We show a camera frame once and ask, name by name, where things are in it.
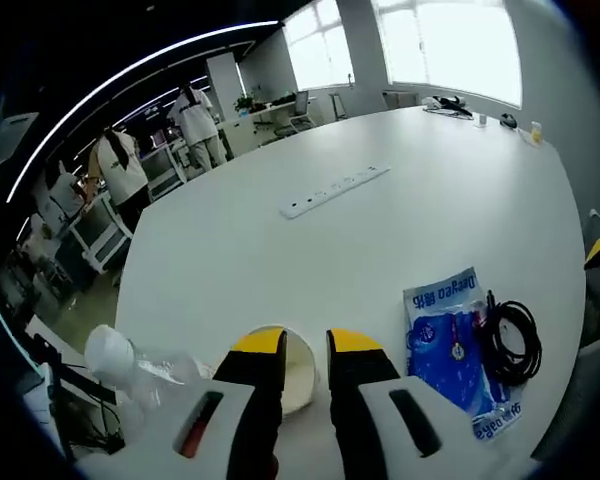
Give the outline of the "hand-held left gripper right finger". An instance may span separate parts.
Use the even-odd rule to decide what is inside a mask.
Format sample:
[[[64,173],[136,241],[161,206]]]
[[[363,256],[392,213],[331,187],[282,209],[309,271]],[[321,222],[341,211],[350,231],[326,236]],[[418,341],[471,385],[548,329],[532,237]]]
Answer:
[[[478,440],[469,416],[417,377],[402,377],[382,346],[327,331],[330,416],[348,479],[523,479],[531,459]]]

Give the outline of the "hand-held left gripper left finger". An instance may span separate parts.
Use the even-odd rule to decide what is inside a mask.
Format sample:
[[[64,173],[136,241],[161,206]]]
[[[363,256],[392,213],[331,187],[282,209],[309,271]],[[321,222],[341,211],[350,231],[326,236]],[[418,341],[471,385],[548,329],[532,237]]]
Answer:
[[[95,457],[95,478],[274,478],[286,346],[282,327],[241,338],[213,378],[151,412],[137,440]]]

